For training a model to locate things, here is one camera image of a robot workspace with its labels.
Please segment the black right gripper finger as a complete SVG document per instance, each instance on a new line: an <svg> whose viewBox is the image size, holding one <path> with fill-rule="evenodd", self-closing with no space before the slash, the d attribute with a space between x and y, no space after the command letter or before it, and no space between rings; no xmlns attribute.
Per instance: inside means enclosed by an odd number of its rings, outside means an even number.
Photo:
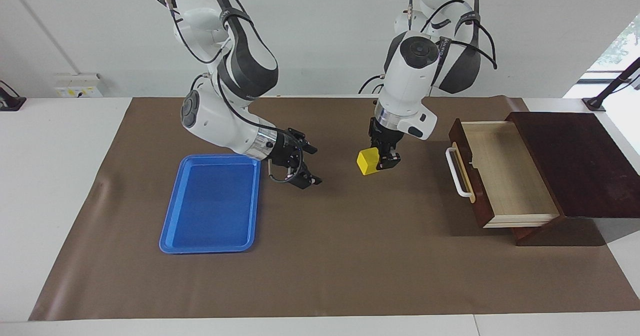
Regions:
<svg viewBox="0 0 640 336"><path fill-rule="evenodd" d="M304 190L311 185L318 185L323 182L322 178L309 172L305 163L300 164L297 168L291 168L288 170L286 181L301 190Z"/></svg>
<svg viewBox="0 0 640 336"><path fill-rule="evenodd" d="M286 152L289 155L298 155L301 151L315 154L318 149L309 143L306 134L293 128L286 129Z"/></svg>

